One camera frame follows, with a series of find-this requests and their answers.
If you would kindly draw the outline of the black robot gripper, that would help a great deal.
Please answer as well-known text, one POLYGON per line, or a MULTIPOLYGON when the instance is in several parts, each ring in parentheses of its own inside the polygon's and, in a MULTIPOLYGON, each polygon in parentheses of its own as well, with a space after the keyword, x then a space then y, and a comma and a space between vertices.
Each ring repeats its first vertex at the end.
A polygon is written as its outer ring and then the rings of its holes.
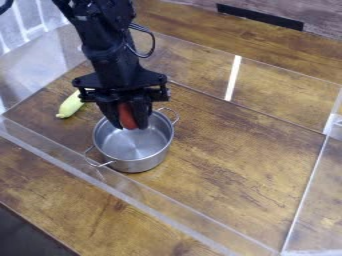
POLYGON ((131 102, 133 120, 137 128, 144 130, 148 127, 151 102, 169 100, 165 75, 143 68, 125 44, 107 50, 93 50, 83 45, 81 50, 95 72, 72 81, 80 92, 80 100, 97 102, 104 117, 117 129, 123 128, 117 102, 131 102))

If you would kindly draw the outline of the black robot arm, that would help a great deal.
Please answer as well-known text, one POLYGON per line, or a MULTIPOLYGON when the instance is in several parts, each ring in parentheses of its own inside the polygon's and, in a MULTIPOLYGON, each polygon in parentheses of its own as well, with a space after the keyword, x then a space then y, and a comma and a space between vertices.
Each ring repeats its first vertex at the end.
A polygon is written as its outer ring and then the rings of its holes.
POLYGON ((145 69, 131 31, 149 30, 133 22, 132 0, 52 0, 81 40, 93 72, 72 81, 78 98, 93 102, 119 129, 145 129, 152 104, 169 99, 167 76, 145 69))

